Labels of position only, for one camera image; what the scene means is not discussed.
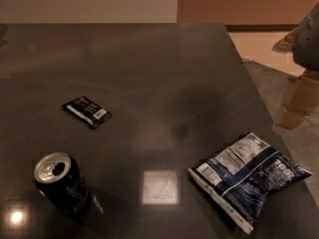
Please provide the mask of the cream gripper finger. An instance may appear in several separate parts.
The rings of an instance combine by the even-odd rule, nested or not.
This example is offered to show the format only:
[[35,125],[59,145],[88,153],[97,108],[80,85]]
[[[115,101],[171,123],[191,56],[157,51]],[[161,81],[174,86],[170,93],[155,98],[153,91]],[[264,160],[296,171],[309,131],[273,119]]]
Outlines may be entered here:
[[319,72],[306,70],[293,83],[276,124],[286,129],[296,129],[318,107]]

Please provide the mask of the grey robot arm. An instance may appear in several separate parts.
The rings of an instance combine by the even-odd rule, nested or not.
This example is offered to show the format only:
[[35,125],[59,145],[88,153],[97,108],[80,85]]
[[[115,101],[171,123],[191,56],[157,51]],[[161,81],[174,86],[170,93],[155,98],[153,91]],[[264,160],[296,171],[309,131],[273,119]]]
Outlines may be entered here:
[[298,25],[292,53],[294,63],[305,71],[278,114],[276,124],[286,129],[296,129],[319,107],[319,3]]

